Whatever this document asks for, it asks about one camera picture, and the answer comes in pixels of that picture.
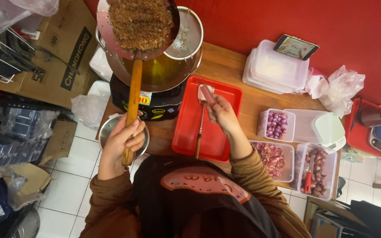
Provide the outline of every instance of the red tray on scale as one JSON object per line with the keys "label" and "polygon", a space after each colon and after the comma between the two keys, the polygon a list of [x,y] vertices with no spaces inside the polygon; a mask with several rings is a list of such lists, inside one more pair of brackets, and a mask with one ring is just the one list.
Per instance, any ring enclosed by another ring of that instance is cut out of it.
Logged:
{"label": "red tray on scale", "polygon": [[[357,110],[359,108],[359,103],[360,103],[360,99],[359,98],[355,99],[353,101],[351,114],[346,116],[346,120],[345,120],[346,143],[348,143],[350,146],[356,149],[360,149],[367,153],[374,154],[374,155],[377,155],[378,157],[381,157],[381,152],[376,149],[373,149],[368,144],[368,137],[370,136],[371,128],[364,127],[357,121],[352,131],[350,131],[353,119],[355,118],[355,114],[357,113]],[[376,104],[370,103],[365,100],[362,101],[361,106],[381,109],[381,107],[377,106]]]}
{"label": "red tray on scale", "polygon": [[[172,149],[179,154],[194,155],[196,138],[201,122],[202,105],[198,102],[198,85],[207,84],[214,87],[214,93],[224,96],[232,105],[233,111],[239,118],[243,93],[240,88],[223,84],[218,81],[190,76],[186,84],[177,117],[176,129],[172,141]],[[207,110],[204,111],[202,123],[201,145],[199,157],[220,163],[229,161],[229,141],[218,124],[209,121]]]}

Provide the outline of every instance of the thermos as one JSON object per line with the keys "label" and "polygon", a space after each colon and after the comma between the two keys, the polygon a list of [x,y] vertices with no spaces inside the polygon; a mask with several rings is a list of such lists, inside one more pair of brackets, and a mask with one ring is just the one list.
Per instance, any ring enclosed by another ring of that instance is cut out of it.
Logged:
{"label": "thermos", "polygon": [[381,126],[381,109],[365,108],[361,110],[359,122],[365,127]]}

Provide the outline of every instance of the white container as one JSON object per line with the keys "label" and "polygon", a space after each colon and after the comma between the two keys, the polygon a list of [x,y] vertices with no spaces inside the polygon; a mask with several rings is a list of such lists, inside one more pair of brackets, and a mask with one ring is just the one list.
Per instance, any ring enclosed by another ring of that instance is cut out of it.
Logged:
{"label": "white container", "polygon": [[283,149],[284,157],[284,167],[283,173],[280,177],[273,177],[276,182],[291,182],[293,181],[293,174],[295,170],[295,149],[293,146],[282,143],[266,142],[266,141],[249,141],[249,142],[261,142],[273,144],[276,147],[281,147]]}
{"label": "white container", "polygon": [[253,87],[256,87],[258,89],[266,90],[266,91],[269,91],[269,92],[272,92],[272,93],[275,93],[278,95],[290,93],[291,91],[293,91],[293,90],[283,90],[280,88],[276,88],[276,87],[264,84],[261,80],[256,80],[256,79],[253,79],[251,77],[249,69],[251,68],[251,62],[252,62],[253,57],[254,57],[254,51],[256,51],[255,48],[252,49],[251,54],[246,59],[246,65],[245,65],[245,69],[243,71],[242,82],[245,84],[251,85]]}
{"label": "white container", "polygon": [[310,59],[306,61],[273,51],[276,43],[263,40],[252,61],[251,74],[276,88],[303,89]]}
{"label": "white container", "polygon": [[[331,143],[331,126],[327,123],[316,125],[316,121],[330,112],[304,110],[304,109],[284,109],[283,111],[292,112],[296,116],[294,142],[310,142],[315,144]],[[320,127],[323,134],[320,135],[317,127]]]}
{"label": "white container", "polygon": [[300,143],[296,148],[295,154],[295,179],[290,183],[290,186],[297,190],[299,193],[301,183],[302,183],[302,174],[304,172],[304,165],[308,167],[309,163],[305,164],[306,153],[310,152],[313,149],[322,149],[328,154],[325,156],[327,159],[323,167],[323,175],[326,177],[323,180],[323,184],[326,186],[326,193],[320,195],[319,197],[305,193],[305,195],[310,197],[315,197],[324,201],[329,201],[333,194],[333,185],[334,185],[334,175],[336,174],[336,163],[337,163],[337,152],[333,149],[317,145],[314,143]]}
{"label": "white container", "polygon": [[[267,136],[267,121],[268,121],[268,113],[269,112],[277,112],[278,114],[286,114],[288,116],[288,124],[286,126],[286,136],[283,139],[274,139]],[[258,127],[257,127],[257,137],[265,137],[270,140],[276,141],[284,141],[284,142],[293,142],[293,135],[295,133],[295,114],[292,112],[282,111],[278,109],[270,108],[267,111],[263,111],[258,116]]]}

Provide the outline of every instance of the hot oil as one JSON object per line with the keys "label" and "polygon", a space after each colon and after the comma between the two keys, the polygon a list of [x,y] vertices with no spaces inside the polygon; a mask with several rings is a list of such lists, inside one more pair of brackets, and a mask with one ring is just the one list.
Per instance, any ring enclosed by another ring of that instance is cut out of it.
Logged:
{"label": "hot oil", "polygon": [[[133,60],[123,58],[126,71],[132,75]],[[142,65],[142,83],[149,85],[167,84],[178,78],[185,68],[185,60],[174,60],[165,54],[144,61]]]}

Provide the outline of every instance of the wooden countertop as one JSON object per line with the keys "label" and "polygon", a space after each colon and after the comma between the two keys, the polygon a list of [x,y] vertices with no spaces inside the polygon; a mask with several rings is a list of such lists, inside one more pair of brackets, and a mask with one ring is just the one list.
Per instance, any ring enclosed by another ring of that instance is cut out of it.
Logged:
{"label": "wooden countertop", "polygon": [[[260,112],[269,108],[326,111],[320,101],[313,100],[311,96],[291,94],[277,95],[242,83],[242,75],[247,56],[205,42],[203,42],[202,47],[204,50],[202,61],[198,70],[193,75],[234,85],[242,89],[243,100],[239,123],[249,140],[268,141],[266,138],[257,137],[256,134],[258,115]],[[113,113],[123,113],[123,111],[114,106],[110,98],[101,121],[101,126]],[[176,154],[171,147],[176,121],[177,119],[162,122],[146,122],[149,134],[151,135],[149,146],[146,150],[147,153],[159,155]],[[296,149],[297,143],[290,144]],[[224,170],[230,169],[230,164],[215,164],[219,165]],[[336,197],[339,164],[340,151],[338,152],[333,198]],[[278,186],[291,189],[287,182],[278,182],[277,184]]]}

